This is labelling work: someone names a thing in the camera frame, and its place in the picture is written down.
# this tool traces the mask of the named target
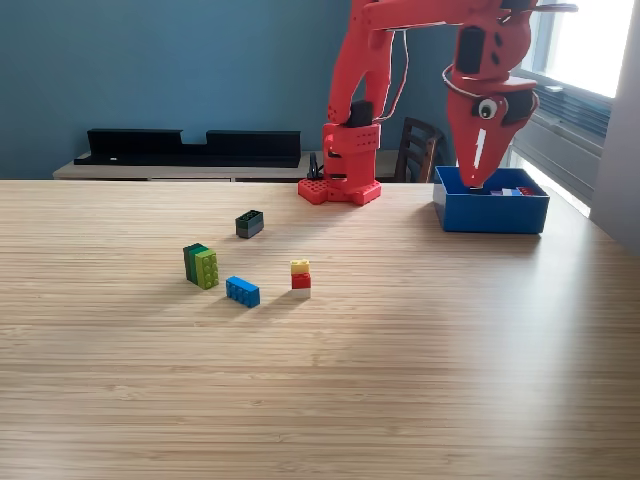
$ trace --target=dark green lego brick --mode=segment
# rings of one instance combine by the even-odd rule
[[[242,230],[249,230],[261,223],[264,223],[264,214],[257,210],[251,210],[236,218],[236,228],[241,228]]]
[[[241,238],[251,238],[257,235],[258,233],[260,233],[263,229],[264,229],[264,223],[260,223],[248,230],[245,230],[244,228],[236,227],[236,235],[238,235]]]
[[[195,278],[195,275],[193,272],[195,272],[195,269],[192,268],[191,266],[191,260],[189,259],[189,253],[192,250],[197,250],[197,249],[201,249],[201,248],[205,248],[204,245],[200,245],[199,243],[196,243],[194,245],[191,245],[190,247],[184,247],[182,249],[182,251],[184,252],[184,269],[187,273],[187,280],[189,280],[190,282],[193,282],[193,279]]]
[[[198,285],[198,275],[196,273],[196,255],[200,252],[206,252],[207,250],[209,250],[207,247],[199,247],[189,251],[189,268],[191,271],[191,278],[189,279],[189,281],[195,283],[196,285]]]

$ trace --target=chair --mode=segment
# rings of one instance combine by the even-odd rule
[[[395,181],[407,183],[408,170],[409,183],[431,183],[436,169],[438,147],[444,141],[444,134],[437,128],[407,117],[398,151]]]

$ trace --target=blue box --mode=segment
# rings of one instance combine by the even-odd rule
[[[249,308],[260,305],[260,289],[238,277],[227,279],[227,297]]]
[[[465,187],[458,167],[436,167],[442,184],[433,200],[446,232],[528,233],[544,230],[549,195],[520,168],[499,168],[479,193]],[[529,187],[535,196],[492,196],[492,190]]]

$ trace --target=blue bin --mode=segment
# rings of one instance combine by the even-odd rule
[[[442,181],[433,200],[446,232],[528,233],[544,230],[549,195],[520,168],[500,168],[482,192],[472,193],[460,179],[458,167],[436,167]],[[492,196],[491,191],[529,187],[535,196]]]

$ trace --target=googly eye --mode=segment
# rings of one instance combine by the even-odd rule
[[[483,100],[480,102],[480,105],[478,105],[478,114],[480,115],[480,118],[484,120],[491,120],[497,113],[498,104],[490,98]]]

